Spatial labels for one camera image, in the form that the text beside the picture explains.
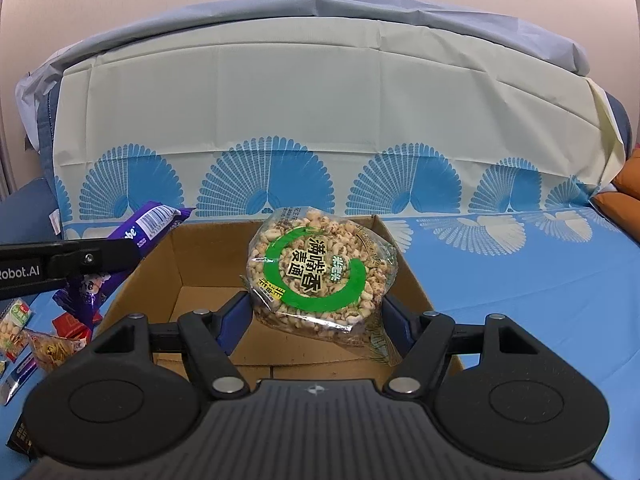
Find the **small snack packet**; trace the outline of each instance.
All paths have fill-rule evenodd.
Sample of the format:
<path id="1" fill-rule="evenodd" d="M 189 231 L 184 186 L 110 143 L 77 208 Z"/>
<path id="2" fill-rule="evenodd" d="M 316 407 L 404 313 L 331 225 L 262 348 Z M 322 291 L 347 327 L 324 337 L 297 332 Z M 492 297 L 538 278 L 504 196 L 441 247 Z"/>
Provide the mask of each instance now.
<path id="1" fill-rule="evenodd" d="M 36 368 L 36 359 L 31 354 L 20 361 L 20 364 L 6 378 L 6 381 L 0 384 L 0 404 L 6 406 Z"/>
<path id="2" fill-rule="evenodd" d="M 11 342 L 9 348 L 4 352 L 4 355 L 11 359 L 12 363 L 15 363 L 15 360 L 20 357 L 20 354 L 25 348 L 27 348 L 28 344 L 29 336 L 27 336 L 27 333 L 24 330 L 20 330 L 15 340 Z"/>
<path id="3" fill-rule="evenodd" d="M 14 430 L 11 432 L 11 435 L 9 435 L 9 440 L 6 441 L 6 446 L 16 453 L 26 455 L 29 458 L 29 462 L 37 459 L 35 448 L 27 434 L 27 428 L 22 421 L 22 415 L 18 417 Z"/>
<path id="4" fill-rule="evenodd" d="M 20 330 L 31 317 L 31 309 L 23 300 L 17 298 L 5 311 L 0 320 L 0 352 L 6 355 L 18 340 Z"/>
<path id="5" fill-rule="evenodd" d="M 31 352 L 38 368 L 51 372 L 86 346 L 86 339 L 66 339 L 55 335 L 24 330 L 29 336 Z"/>
<path id="6" fill-rule="evenodd" d="M 96 312 L 94 314 L 94 326 L 98 325 L 102 321 L 102 316 L 100 312 Z M 81 334 L 87 330 L 82 323 L 80 323 L 75 317 L 73 317 L 68 312 L 65 312 L 61 316 L 58 316 L 56 319 L 52 321 L 53 327 L 56 329 L 56 333 L 59 337 L 64 337 L 66 339 L 76 339 L 79 338 Z"/>

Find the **snack bag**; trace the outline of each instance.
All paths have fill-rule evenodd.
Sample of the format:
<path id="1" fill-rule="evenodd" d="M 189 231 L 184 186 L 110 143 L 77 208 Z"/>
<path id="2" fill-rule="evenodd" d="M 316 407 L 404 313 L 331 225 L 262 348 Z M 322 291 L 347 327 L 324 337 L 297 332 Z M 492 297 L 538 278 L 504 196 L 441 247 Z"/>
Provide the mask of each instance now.
<path id="1" fill-rule="evenodd" d="M 29 336 L 31 353 L 47 373 L 58 368 L 76 352 L 86 346 L 86 339 L 65 339 L 55 335 L 34 332 L 28 328 L 24 331 Z"/>
<path id="2" fill-rule="evenodd" d="M 22 415 L 18 417 L 14 430 L 9 435 L 9 440 L 6 441 L 6 446 L 16 453 L 26 455 L 29 462 L 38 459 L 36 450 L 27 434 L 27 428 L 22 421 Z"/>
<path id="3" fill-rule="evenodd" d="M 6 380 L 0 384 L 0 404 L 6 406 L 22 385 L 33 375 L 37 367 L 36 359 L 31 354 L 20 361 Z"/>
<path id="4" fill-rule="evenodd" d="M 102 321 L 100 312 L 94 314 L 93 325 L 96 326 Z M 87 329 L 75 317 L 68 312 L 61 314 L 52 322 L 53 328 L 56 329 L 56 335 L 67 339 L 77 339 Z"/>
<path id="5" fill-rule="evenodd" d="M 4 316 L 0 320 L 0 352 L 2 354 L 6 355 L 8 350 L 14 348 L 20 330 L 27 324 L 31 314 L 29 305 L 20 298 L 14 300 L 4 311 Z"/>
<path id="6" fill-rule="evenodd" d="M 140 248 L 140 256 L 144 258 L 169 231 L 184 222 L 192 210 L 147 202 L 111 233 L 108 239 L 132 239 Z M 65 288 L 53 295 L 53 300 L 92 331 L 95 313 L 132 272 L 133 269 L 113 276 L 87 274 L 81 278 L 71 278 Z"/>
<path id="7" fill-rule="evenodd" d="M 27 336 L 27 333 L 24 330 L 20 330 L 15 340 L 11 341 L 11 344 L 4 352 L 4 355 L 11 359 L 12 363 L 15 363 L 16 359 L 20 357 L 20 354 L 25 348 L 27 348 L 28 344 L 29 337 Z"/>
<path id="8" fill-rule="evenodd" d="M 251 241 L 246 268 L 264 324 L 388 364 L 399 355 L 382 328 L 380 307 L 397 270 L 392 244 L 309 207 L 276 210 Z"/>

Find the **purple snack wrapper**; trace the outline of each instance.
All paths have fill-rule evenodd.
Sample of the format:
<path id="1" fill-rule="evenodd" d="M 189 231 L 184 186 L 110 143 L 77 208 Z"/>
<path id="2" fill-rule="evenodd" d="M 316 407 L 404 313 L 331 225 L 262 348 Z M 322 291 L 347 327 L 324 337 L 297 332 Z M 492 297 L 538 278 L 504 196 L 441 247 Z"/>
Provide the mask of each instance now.
<path id="1" fill-rule="evenodd" d="M 131 238 L 144 258 L 169 231 L 189 218 L 191 211 L 192 208 L 176 209 L 160 202 L 147 202 L 107 239 Z M 53 295 L 53 300 L 93 331 L 94 314 L 132 272 L 133 269 L 113 275 L 87 274 L 81 278 L 71 278 L 65 288 Z"/>

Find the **red package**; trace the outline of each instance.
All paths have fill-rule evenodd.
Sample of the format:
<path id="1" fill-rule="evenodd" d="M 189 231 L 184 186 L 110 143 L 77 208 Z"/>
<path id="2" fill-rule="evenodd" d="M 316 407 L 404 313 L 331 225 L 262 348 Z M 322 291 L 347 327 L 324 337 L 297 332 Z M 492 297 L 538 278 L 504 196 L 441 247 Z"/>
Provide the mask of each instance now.
<path id="1" fill-rule="evenodd" d="M 72 339 L 76 339 L 76 340 L 84 339 L 85 341 L 89 342 L 91 341 L 91 336 L 92 336 L 91 330 L 83 326 L 82 330 L 77 335 L 73 336 Z"/>
<path id="2" fill-rule="evenodd" d="M 102 321 L 100 312 L 96 312 L 94 315 L 94 326 Z M 87 327 L 80 323 L 75 317 L 68 312 L 65 312 L 62 316 L 58 316 L 52 321 L 53 326 L 56 329 L 56 333 L 60 337 L 66 339 L 75 339 L 79 335 L 83 335 Z"/>

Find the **green circle logo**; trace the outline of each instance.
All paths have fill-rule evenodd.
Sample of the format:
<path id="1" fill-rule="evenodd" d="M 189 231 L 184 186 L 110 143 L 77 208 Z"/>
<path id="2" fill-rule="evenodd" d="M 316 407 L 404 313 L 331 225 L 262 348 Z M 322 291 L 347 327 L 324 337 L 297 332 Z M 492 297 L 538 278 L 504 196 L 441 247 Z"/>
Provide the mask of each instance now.
<path id="1" fill-rule="evenodd" d="M 324 298 L 306 298 L 291 290 L 280 276 L 278 262 L 282 251 L 290 243 L 303 236 L 322 234 L 321 230 L 313 227 L 299 227 L 293 229 L 274 240 L 266 250 L 264 263 L 264 277 L 273 285 L 284 290 L 282 302 L 307 312 L 335 312 L 348 304 L 355 303 L 360 298 L 367 281 L 367 268 L 361 260 L 352 258 L 349 260 L 350 275 L 343 288 Z"/>

